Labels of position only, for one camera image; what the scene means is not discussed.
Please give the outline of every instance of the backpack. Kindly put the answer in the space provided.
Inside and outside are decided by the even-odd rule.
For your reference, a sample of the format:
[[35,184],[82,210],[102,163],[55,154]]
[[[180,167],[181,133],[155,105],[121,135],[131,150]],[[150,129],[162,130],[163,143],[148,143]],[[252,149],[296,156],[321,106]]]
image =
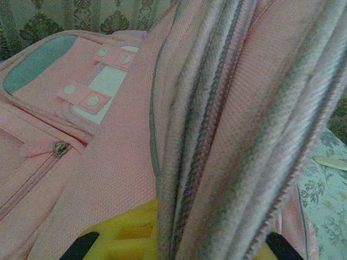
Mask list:
[[149,32],[64,31],[0,65],[0,259],[59,259],[158,198],[159,259],[306,259],[297,177],[341,96],[346,1],[173,1]]

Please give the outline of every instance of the yellow plastic object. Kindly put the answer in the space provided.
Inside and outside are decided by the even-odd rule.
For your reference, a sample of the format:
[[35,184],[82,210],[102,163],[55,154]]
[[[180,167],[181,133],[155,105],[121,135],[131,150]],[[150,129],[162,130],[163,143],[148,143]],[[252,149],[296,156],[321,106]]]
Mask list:
[[96,224],[92,231],[100,235],[83,260],[155,260],[157,251],[158,200]]
[[275,256],[275,254],[272,252],[268,244],[264,242],[253,260],[278,260],[278,259]]

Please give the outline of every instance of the patterned bedsheet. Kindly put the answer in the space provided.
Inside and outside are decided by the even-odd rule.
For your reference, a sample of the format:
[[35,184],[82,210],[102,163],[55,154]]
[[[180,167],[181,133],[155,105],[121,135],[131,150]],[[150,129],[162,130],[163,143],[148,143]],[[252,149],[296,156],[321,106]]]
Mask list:
[[[347,145],[326,129],[315,155],[347,162]],[[347,172],[311,159],[299,186],[303,206],[317,233],[320,260],[347,260]]]

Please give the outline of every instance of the zipper pull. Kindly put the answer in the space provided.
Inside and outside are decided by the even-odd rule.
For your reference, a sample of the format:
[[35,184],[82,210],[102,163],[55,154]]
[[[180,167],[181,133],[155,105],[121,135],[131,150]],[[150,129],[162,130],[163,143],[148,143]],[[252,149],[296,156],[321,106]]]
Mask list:
[[64,141],[58,141],[53,144],[53,154],[56,157],[61,157],[67,153],[68,143]]

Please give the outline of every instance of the white snap button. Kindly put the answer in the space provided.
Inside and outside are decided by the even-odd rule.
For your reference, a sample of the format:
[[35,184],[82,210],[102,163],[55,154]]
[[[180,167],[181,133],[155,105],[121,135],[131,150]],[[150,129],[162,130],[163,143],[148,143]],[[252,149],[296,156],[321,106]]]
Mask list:
[[99,57],[104,57],[107,53],[108,53],[108,49],[107,49],[107,48],[101,48],[101,49],[98,51]]
[[120,61],[121,64],[127,64],[128,62],[130,62],[130,60],[131,60],[131,56],[128,55],[128,54],[123,55],[123,56],[119,59],[119,61]]
[[91,96],[87,101],[87,105],[92,107],[98,104],[99,101],[100,101],[100,98],[98,96]]
[[75,85],[69,85],[69,86],[66,86],[65,89],[64,89],[64,93],[65,94],[72,94],[76,91],[76,86]]

